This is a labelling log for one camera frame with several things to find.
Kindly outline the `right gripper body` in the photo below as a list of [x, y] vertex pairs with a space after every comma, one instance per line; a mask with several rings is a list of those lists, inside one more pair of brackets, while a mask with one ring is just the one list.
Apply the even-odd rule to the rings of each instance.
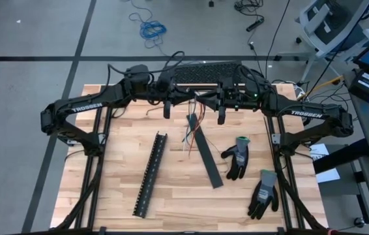
[[242, 93], [238, 90], [221, 90], [218, 95], [218, 124], [223, 125], [226, 119], [226, 108], [238, 110], [243, 104]]

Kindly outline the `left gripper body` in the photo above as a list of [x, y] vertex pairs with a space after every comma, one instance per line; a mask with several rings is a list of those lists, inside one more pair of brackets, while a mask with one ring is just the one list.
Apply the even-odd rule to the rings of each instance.
[[153, 100], [163, 103], [163, 116], [165, 119], [169, 119], [171, 116], [171, 107], [173, 106], [173, 100], [170, 95], [158, 94]]

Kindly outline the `black duct cover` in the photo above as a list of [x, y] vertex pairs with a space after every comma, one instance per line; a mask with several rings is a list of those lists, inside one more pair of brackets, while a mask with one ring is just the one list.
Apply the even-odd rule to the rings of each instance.
[[213, 189], [223, 186], [224, 184], [222, 182], [222, 178], [216, 167], [216, 163], [205, 139], [205, 135], [201, 127], [196, 127], [198, 122], [196, 115], [189, 114], [186, 118], [188, 120], [188, 124], [190, 125], [190, 130], [196, 132], [194, 134], [194, 138]]

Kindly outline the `black slotted cable duct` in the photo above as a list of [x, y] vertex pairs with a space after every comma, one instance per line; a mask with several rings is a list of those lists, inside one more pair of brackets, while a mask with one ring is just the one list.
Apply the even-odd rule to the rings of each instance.
[[144, 171], [143, 180], [141, 182], [132, 213], [133, 216], [145, 218], [147, 215], [167, 139], [167, 134], [157, 133], [155, 136], [155, 141], [153, 143], [149, 160]]

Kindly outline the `black glove green cuff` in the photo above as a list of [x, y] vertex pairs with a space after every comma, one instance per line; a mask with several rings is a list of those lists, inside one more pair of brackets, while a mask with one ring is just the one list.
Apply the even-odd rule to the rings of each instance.
[[221, 153], [222, 159], [232, 156], [231, 168], [226, 175], [227, 179], [235, 181], [237, 178], [244, 177], [249, 160], [249, 143], [250, 140], [247, 137], [239, 136], [234, 146]]

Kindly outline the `black power strip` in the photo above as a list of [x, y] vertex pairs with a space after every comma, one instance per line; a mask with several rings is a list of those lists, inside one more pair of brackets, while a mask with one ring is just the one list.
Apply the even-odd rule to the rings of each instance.
[[261, 25], [264, 21], [265, 21], [265, 19], [264, 19], [264, 18], [260, 18], [260, 19], [256, 20], [253, 24], [249, 25], [249, 26], [246, 28], [246, 31], [247, 31], [247, 32], [251, 32], [251, 31], [253, 31], [256, 27], [258, 27], [259, 25]]

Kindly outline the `black glove grey cuff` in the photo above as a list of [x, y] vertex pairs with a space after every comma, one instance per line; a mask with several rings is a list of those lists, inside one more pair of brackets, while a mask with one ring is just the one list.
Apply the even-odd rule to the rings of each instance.
[[275, 172], [269, 170], [260, 171], [260, 181], [254, 189], [252, 199], [248, 207], [247, 215], [251, 219], [260, 220], [269, 204], [271, 204], [272, 211], [278, 211], [278, 193], [274, 186], [276, 180], [277, 174]]

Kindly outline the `white paper sheet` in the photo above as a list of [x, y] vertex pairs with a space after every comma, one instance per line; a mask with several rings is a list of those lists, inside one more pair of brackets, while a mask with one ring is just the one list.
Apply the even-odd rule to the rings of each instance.
[[[317, 161], [329, 154], [325, 144], [314, 144], [310, 146], [310, 156], [313, 161]], [[316, 173], [316, 179], [318, 183], [325, 183], [328, 181], [339, 180], [340, 175], [337, 169], [333, 168], [322, 173]]]

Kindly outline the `black desk leg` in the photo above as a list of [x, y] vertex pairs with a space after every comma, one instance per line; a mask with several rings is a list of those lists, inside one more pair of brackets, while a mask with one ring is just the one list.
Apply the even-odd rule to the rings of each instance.
[[316, 174], [320, 174], [332, 168], [336, 168], [339, 165], [350, 163], [360, 157], [368, 156], [369, 145], [367, 140], [363, 138], [362, 140], [356, 141], [348, 146], [344, 146], [343, 148], [314, 161], [314, 170]]

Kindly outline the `small black computer box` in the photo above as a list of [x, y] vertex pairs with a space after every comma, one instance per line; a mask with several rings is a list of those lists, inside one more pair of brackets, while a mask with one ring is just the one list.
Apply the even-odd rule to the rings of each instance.
[[349, 86], [349, 92], [369, 103], [369, 73], [360, 70]]

